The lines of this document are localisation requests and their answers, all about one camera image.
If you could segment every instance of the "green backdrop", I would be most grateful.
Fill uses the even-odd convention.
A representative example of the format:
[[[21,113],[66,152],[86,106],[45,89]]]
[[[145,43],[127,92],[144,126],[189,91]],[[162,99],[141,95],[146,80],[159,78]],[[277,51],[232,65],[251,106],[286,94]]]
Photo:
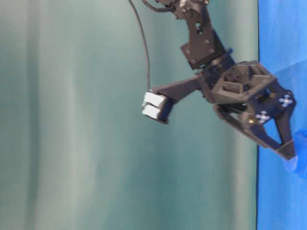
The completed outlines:
[[[183,21],[136,1],[152,84],[193,75]],[[257,1],[212,0],[236,61],[257,59]],[[199,92],[164,126],[141,115],[145,58],[125,0],[0,3],[1,230],[247,230],[256,144]]]

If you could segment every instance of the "blue fabric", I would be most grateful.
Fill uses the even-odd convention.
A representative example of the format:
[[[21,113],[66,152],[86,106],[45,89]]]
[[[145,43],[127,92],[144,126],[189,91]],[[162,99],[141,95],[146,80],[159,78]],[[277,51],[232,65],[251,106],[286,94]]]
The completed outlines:
[[[294,92],[293,134],[307,127],[307,1],[259,0],[260,61]],[[277,138],[274,124],[266,125]],[[307,180],[271,150],[259,153],[259,230],[307,229]]]

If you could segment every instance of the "blue plastic object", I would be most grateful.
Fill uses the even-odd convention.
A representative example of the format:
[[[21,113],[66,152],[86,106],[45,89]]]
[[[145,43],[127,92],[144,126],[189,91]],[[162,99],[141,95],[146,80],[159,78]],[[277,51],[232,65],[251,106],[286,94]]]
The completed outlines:
[[[294,136],[296,156],[291,160],[284,160],[287,171],[299,174],[307,179],[307,130],[299,130]]]

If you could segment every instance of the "blue backdrop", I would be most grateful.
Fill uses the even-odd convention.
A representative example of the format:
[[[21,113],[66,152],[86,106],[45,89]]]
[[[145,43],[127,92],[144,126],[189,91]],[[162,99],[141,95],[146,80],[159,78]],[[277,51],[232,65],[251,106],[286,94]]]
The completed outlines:
[[[307,127],[307,1],[259,0],[260,61],[292,90],[297,107],[293,133]],[[277,137],[273,123],[267,125]],[[260,148],[259,230],[307,229],[307,180],[288,173],[282,159]]]

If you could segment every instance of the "wire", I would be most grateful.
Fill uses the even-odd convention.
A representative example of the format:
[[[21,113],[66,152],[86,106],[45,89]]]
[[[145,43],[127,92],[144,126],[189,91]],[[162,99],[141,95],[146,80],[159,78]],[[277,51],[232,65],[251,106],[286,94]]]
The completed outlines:
[[[145,53],[146,53],[146,84],[147,84],[147,90],[150,91],[150,60],[149,60],[149,52],[148,52],[148,46],[147,46],[147,42],[146,42],[146,38],[145,38],[145,33],[144,33],[144,30],[143,30],[143,26],[142,26],[138,11],[136,10],[136,8],[135,8],[135,6],[134,6],[134,4],[131,0],[128,0],[128,2],[130,3],[130,5],[133,9],[133,12],[134,12],[134,14],[137,18],[139,28],[140,28],[140,31],[141,31],[141,35],[142,35],[142,39],[143,39],[143,45],[144,45]]]
[[[153,7],[151,4],[149,4],[148,1],[146,1],[146,0],[142,0],[142,1],[143,1],[143,3],[144,3],[149,9],[151,9],[152,11],[157,12],[157,13],[164,13],[164,12],[173,12],[173,11],[175,11],[175,8],[174,8],[174,7],[156,8],[156,7]]]

